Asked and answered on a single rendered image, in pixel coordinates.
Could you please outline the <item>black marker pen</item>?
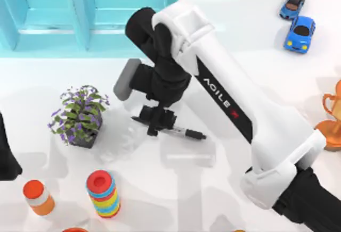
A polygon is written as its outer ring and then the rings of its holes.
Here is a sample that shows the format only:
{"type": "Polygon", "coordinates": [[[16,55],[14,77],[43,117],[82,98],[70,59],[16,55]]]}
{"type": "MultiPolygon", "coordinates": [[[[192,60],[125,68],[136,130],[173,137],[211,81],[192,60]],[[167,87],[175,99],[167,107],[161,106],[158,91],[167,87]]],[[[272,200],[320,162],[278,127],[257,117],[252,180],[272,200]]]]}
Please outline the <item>black marker pen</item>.
{"type": "Polygon", "coordinates": [[[196,139],[196,140],[204,140],[207,138],[206,135],[204,135],[203,133],[201,133],[199,131],[181,128],[181,127],[177,127],[177,126],[173,127],[172,129],[157,127],[156,131],[171,132],[173,134],[178,134],[178,135],[181,135],[184,137],[189,137],[189,138],[196,139]]]}

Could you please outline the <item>purple flower plant pot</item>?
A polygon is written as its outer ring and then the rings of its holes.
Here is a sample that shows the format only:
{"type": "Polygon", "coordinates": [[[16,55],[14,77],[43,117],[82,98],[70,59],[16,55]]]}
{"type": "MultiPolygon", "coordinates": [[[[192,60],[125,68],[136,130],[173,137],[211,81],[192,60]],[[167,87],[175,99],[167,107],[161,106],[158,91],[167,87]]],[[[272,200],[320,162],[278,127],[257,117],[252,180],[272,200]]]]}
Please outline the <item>purple flower plant pot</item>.
{"type": "Polygon", "coordinates": [[[51,114],[47,124],[66,145],[91,149],[103,124],[102,113],[110,105],[109,96],[97,88],[83,85],[70,87],[60,95],[62,107],[51,114]]]}

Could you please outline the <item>stack of coloured rings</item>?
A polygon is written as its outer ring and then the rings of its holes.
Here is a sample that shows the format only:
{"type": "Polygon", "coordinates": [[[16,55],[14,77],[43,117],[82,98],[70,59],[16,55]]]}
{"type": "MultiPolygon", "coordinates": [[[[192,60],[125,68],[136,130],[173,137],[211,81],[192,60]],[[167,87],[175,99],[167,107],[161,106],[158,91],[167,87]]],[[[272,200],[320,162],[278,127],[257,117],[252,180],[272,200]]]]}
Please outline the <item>stack of coloured rings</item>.
{"type": "Polygon", "coordinates": [[[119,212],[120,198],[115,180],[109,172],[92,172],[86,180],[86,189],[100,217],[112,218],[119,212]]]}

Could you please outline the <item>orange bottle with red cap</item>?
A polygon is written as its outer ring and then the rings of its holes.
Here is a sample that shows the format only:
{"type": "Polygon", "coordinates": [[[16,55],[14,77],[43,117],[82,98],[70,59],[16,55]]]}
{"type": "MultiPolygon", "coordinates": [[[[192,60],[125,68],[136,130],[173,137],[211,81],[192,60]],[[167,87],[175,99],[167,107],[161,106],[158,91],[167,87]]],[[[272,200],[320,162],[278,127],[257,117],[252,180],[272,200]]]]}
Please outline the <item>orange bottle with red cap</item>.
{"type": "Polygon", "coordinates": [[[28,205],[39,216],[50,214],[55,208],[55,201],[45,185],[36,179],[25,183],[23,194],[28,205]]]}

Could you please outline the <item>light blue rack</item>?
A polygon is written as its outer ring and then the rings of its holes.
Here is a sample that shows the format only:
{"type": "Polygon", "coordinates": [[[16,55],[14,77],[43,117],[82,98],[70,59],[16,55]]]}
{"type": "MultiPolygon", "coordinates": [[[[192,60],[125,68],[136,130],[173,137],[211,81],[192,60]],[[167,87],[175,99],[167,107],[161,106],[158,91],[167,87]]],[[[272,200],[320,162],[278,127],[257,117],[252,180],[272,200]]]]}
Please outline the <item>light blue rack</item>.
{"type": "Polygon", "coordinates": [[[177,0],[0,0],[0,57],[131,57],[126,38],[138,9],[177,0]]]}

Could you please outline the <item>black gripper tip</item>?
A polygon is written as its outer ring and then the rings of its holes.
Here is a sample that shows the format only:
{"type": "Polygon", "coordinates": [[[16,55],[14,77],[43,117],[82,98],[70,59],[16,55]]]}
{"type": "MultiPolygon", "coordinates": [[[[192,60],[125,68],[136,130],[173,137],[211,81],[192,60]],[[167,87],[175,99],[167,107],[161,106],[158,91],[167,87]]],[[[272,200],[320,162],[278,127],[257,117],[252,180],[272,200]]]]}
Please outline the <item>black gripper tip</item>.
{"type": "Polygon", "coordinates": [[[10,149],[3,116],[0,112],[0,181],[13,181],[21,174],[22,167],[10,149]]]}

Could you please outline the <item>bright blue toy car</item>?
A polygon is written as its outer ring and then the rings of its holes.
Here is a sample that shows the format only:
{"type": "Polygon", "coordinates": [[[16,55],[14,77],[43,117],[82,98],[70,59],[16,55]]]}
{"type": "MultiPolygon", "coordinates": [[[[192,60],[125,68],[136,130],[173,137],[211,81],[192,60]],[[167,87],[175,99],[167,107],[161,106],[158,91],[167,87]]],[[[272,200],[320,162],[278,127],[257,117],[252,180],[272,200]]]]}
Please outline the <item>bright blue toy car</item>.
{"type": "Polygon", "coordinates": [[[307,16],[297,16],[293,19],[286,35],[283,47],[286,50],[306,54],[311,46],[315,31],[315,21],[307,16]]]}

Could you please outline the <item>orange trophy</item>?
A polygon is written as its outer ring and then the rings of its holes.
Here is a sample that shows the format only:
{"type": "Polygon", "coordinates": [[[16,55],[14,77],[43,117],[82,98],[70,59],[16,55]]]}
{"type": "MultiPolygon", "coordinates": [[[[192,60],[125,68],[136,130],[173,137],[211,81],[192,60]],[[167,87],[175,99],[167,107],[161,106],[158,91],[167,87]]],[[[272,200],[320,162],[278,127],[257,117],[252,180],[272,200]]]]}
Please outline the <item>orange trophy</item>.
{"type": "Polygon", "coordinates": [[[341,151],[341,79],[335,85],[335,93],[326,93],[322,98],[324,110],[334,120],[319,122],[315,128],[320,130],[326,138],[325,150],[330,152],[341,151]]]}

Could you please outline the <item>dark blue toy car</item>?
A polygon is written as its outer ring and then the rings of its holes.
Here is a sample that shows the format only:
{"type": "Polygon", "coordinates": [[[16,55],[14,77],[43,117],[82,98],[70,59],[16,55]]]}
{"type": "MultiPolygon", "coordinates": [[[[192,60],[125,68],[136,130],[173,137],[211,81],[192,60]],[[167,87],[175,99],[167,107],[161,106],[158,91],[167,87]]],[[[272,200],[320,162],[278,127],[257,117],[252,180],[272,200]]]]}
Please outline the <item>dark blue toy car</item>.
{"type": "Polygon", "coordinates": [[[286,0],[280,9],[279,16],[285,20],[293,20],[297,17],[305,3],[305,0],[286,0]]]}

